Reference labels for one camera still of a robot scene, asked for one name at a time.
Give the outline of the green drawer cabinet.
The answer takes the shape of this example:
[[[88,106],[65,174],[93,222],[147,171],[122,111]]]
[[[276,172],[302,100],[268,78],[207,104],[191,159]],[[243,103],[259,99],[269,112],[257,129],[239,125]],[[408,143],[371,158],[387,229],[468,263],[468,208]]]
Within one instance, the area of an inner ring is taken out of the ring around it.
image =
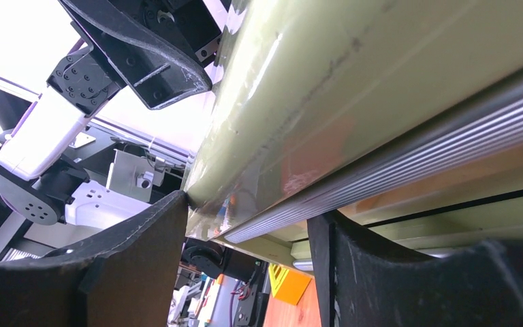
[[[334,211],[440,253],[523,240],[523,1],[232,1],[186,235],[289,267]]]

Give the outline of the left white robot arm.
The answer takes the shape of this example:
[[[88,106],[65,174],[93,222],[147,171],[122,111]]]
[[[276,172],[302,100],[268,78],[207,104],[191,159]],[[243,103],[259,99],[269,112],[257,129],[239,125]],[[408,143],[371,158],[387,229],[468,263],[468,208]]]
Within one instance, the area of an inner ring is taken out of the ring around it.
[[[148,208],[66,154],[124,88],[149,110],[207,92],[221,30],[203,1],[62,1],[85,47],[67,53],[0,148],[0,196],[24,218],[106,229]]]

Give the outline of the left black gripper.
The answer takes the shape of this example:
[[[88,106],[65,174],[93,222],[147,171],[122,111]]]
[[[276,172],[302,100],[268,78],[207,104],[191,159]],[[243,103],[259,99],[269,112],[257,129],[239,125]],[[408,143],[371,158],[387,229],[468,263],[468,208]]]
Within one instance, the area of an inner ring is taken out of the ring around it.
[[[150,110],[207,92],[221,30],[203,1],[62,1],[85,47],[58,64],[58,92],[98,110],[130,88]]]

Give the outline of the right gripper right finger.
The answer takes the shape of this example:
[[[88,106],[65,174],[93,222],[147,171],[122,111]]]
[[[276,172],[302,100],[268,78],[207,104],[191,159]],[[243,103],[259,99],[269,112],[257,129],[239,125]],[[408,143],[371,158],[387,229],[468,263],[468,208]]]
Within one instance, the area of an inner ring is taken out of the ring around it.
[[[523,240],[435,258],[336,211],[307,227],[323,326],[523,326]]]

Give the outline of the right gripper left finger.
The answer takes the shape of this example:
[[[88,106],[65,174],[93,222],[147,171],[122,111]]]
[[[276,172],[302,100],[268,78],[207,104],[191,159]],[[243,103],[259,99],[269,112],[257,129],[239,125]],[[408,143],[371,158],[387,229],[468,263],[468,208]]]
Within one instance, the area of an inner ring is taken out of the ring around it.
[[[174,191],[43,258],[0,262],[0,326],[166,326],[187,216]]]

